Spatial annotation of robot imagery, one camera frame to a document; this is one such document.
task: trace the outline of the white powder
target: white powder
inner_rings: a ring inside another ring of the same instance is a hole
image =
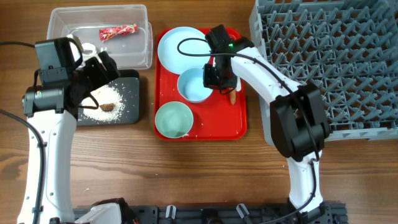
[[[114,121],[121,117],[125,105],[123,103],[122,96],[119,94],[118,89],[116,89],[115,87],[109,87],[105,85],[95,91],[92,91],[91,94],[98,101],[99,105],[113,103],[114,108],[112,111],[109,112],[105,112],[101,110],[101,108],[98,108],[97,110],[84,109],[83,114],[86,117],[94,119],[96,121],[105,121],[105,122]],[[95,106],[95,103],[91,98],[85,98],[81,102],[81,105]]]

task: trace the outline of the red candy wrapper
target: red candy wrapper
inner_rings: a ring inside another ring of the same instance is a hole
[[[99,39],[104,42],[116,35],[128,35],[134,32],[137,32],[137,24],[105,28],[99,30]]]

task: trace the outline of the black cutting board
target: black cutting board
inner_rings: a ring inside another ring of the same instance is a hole
[[[115,124],[134,124],[139,119],[139,78],[124,77],[115,79],[108,84],[109,87],[118,89],[122,96],[124,109],[118,119],[112,121],[98,121],[84,115],[84,110],[79,108],[79,117],[77,126],[94,126],[94,125],[115,125]]]

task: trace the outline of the wood grain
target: wood grain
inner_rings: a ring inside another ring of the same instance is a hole
[[[0,1],[0,41],[44,40],[56,7],[145,4],[154,39],[177,26],[224,24],[249,37],[254,1]],[[23,116],[21,97],[39,66],[34,50],[0,48],[0,105]],[[234,142],[167,142],[153,130],[154,67],[140,71],[145,114],[135,125],[78,128],[72,146],[71,192],[75,208],[124,197],[130,205],[248,205],[284,202],[290,182],[286,160],[266,144],[258,95],[247,86],[246,135]],[[0,117],[0,223],[15,223],[22,205],[28,161],[27,130]],[[347,203],[350,223],[398,220],[398,140],[326,143],[321,162],[325,200]]]

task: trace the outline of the mint green bowl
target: mint green bowl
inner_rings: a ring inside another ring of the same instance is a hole
[[[181,102],[168,102],[156,112],[156,129],[167,138],[180,138],[188,134],[192,125],[192,111]]]

